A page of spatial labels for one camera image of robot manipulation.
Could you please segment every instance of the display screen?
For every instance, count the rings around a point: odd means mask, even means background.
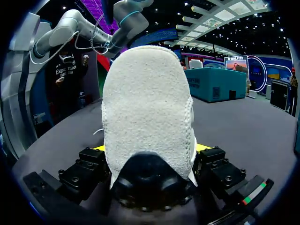
[[[225,62],[225,68],[228,70],[235,71],[237,66],[248,68],[247,56],[225,57],[224,62]]]
[[[174,50],[174,53],[177,55],[179,60],[181,60],[181,50],[180,49]]]

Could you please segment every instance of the black t-shirt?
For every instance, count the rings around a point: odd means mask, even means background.
[[[76,101],[79,97],[82,78],[88,67],[82,64],[81,55],[75,55],[70,63],[63,63],[59,55],[56,55],[46,66],[46,88],[48,98],[53,102]],[[55,83],[64,77],[61,86]]]

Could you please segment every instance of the poster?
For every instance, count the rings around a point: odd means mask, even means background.
[[[235,71],[237,66],[249,68],[247,56],[225,57],[224,62],[225,62],[225,68],[228,70]]]

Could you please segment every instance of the black table surface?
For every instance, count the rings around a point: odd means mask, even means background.
[[[279,196],[292,174],[297,158],[293,153],[297,120],[268,102],[257,99],[205,103],[194,98],[193,124],[197,142],[219,146],[246,179],[261,175],[274,186],[257,210],[262,214]],[[58,179],[58,170],[68,169],[86,147],[104,143],[101,101],[74,113],[40,137],[17,161],[13,173],[24,188],[23,176],[43,169]]]

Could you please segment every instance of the blue wall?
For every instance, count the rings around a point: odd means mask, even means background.
[[[53,126],[45,90],[45,70],[41,70],[35,79],[30,95],[30,106],[32,115],[46,113],[42,117],[43,122],[49,121]]]

